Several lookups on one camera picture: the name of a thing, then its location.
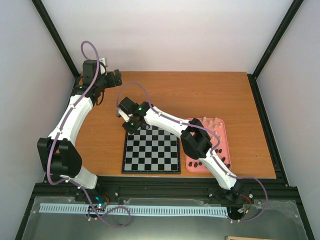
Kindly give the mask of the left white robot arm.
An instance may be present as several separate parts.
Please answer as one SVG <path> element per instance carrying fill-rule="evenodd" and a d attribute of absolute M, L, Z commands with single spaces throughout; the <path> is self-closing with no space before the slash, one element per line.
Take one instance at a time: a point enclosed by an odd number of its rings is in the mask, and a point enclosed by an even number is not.
<path fill-rule="evenodd" d="M 103 198 L 104 188 L 97 184 L 98 177 L 83 166 L 76 150 L 80 128 L 94 106 L 102 103 L 105 89 L 122 85 L 119 70 L 107 71 L 106 59 L 85 60 L 82 75 L 75 81 L 68 106 L 61 120 L 48 137 L 41 137 L 37 149 L 43 170 L 48 177 L 61 177 L 85 188 L 92 201 Z"/>

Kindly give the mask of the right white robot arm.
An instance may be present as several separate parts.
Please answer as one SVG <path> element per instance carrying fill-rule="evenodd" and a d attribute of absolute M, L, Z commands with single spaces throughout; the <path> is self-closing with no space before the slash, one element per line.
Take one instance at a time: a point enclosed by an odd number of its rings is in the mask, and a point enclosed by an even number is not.
<path fill-rule="evenodd" d="M 116 105 L 116 115 L 124 119 L 122 127 L 127 132 L 133 134 L 142 125 L 149 125 L 175 135 L 180 139 L 184 153 L 191 159 L 203 163 L 215 177 L 218 185 L 224 189 L 224 198 L 229 202 L 238 199 L 243 184 L 217 155 L 216 148 L 219 144 L 213 146 L 209 134 L 217 139 L 217 143 L 220 143 L 219 137 L 205 128 L 200 120 L 175 117 L 149 102 L 144 101 L 138 104 L 128 97 Z"/>

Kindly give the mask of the left green circuit board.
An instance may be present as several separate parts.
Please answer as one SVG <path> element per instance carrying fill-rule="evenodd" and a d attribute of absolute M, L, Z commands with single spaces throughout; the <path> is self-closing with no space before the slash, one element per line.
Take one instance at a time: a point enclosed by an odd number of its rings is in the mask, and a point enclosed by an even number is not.
<path fill-rule="evenodd" d="M 89 214 L 95 213 L 93 209 L 95 209 L 98 213 L 105 213 L 107 210 L 107 206 L 110 203 L 108 194 L 103 193 L 101 195 L 98 195 L 94 198 L 94 200 L 96 201 L 96 204 L 94 204 L 93 207 L 89 206 L 88 213 Z"/>

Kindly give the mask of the right circuit board connector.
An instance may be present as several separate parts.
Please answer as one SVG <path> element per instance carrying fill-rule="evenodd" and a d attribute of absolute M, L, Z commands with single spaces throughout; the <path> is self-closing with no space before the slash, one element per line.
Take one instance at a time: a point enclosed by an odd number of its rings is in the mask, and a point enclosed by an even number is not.
<path fill-rule="evenodd" d="M 245 203 L 242 205 L 241 208 L 237 210 L 237 212 L 239 214 L 242 214 L 242 216 L 244 217 L 250 211 L 250 208 L 252 206 L 252 201 L 246 195 L 241 194 L 240 196 L 244 199 Z"/>

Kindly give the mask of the black and silver chessboard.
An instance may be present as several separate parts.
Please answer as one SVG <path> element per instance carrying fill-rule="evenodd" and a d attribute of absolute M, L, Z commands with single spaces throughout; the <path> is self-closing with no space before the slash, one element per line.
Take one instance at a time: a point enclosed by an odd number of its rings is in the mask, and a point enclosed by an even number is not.
<path fill-rule="evenodd" d="M 125 133 L 122 174 L 181 174 L 180 139 L 156 127 Z"/>

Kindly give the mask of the pink plastic tray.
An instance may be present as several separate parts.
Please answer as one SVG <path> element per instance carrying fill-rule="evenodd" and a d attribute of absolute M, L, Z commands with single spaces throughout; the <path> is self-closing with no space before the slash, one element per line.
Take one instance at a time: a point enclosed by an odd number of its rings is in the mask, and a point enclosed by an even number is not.
<path fill-rule="evenodd" d="M 217 128 L 214 129 L 214 118 L 207 117 L 205 122 L 203 122 L 203 117 L 198 118 L 198 120 L 201 121 L 201 124 L 203 125 L 204 128 L 211 130 L 219 137 L 220 143 L 215 149 L 215 152 L 225 165 L 230 164 L 230 168 L 228 169 L 231 170 L 232 164 L 231 164 L 227 132 L 226 132 L 224 121 L 220 118 L 217 118 Z M 185 156 L 185 165 L 186 165 L 186 169 L 189 172 L 209 173 L 210 171 L 207 169 L 207 167 L 204 164 L 199 165 L 199 162 L 200 162 L 199 160 L 192 159 L 187 155 Z"/>

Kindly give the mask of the black aluminium frame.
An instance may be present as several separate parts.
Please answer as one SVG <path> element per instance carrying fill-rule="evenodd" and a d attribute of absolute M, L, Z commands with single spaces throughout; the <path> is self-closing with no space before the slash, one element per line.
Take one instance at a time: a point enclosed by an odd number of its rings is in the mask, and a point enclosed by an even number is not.
<path fill-rule="evenodd" d="M 278 43 L 282 39 L 288 26 L 294 19 L 303 1 L 294 0 L 288 8 L 283 17 L 279 27 L 274 36 L 264 51 L 257 67 L 252 74 L 248 74 L 248 82 L 252 91 L 253 99 L 260 118 L 266 144 L 270 153 L 271 161 L 274 171 L 276 173 L 275 179 L 264 179 L 262 183 L 266 188 L 269 203 L 281 201 L 282 203 L 289 200 L 293 203 L 293 208 L 298 211 L 298 220 L 302 223 L 301 230 L 306 235 L 308 240 L 313 240 L 314 234 L 312 232 L 305 208 L 303 206 L 301 196 L 298 188 L 291 186 L 285 173 L 284 165 L 282 163 L 278 146 L 272 131 L 270 121 L 265 109 L 265 104 L 258 87 L 257 79 L 271 57 L 273 51 L 276 49 Z M 112 193 L 119 193 L 116 201 L 121 200 L 203 200 L 205 203 L 220 203 L 226 205 L 228 209 L 234 209 L 237 204 L 228 203 L 225 200 L 218 200 L 215 196 L 209 196 L 218 189 L 218 183 L 215 180 L 205 180 L 199 177 L 187 178 L 181 180 L 177 178 L 143 178 L 143 177 L 114 177 L 104 176 L 101 179 L 102 186 L 110 188 Z M 34 221 L 35 214 L 32 213 L 32 207 L 35 206 L 37 200 L 42 199 L 61 199 L 66 200 L 68 197 L 75 197 L 77 201 L 84 200 L 85 195 L 79 191 L 73 190 L 68 183 L 62 186 L 53 187 L 46 179 L 41 183 L 37 183 L 32 191 L 29 203 L 26 207 L 24 216 L 22 218 L 20 227 L 16 234 L 17 240 L 31 239 L 31 227 L 36 223 Z"/>

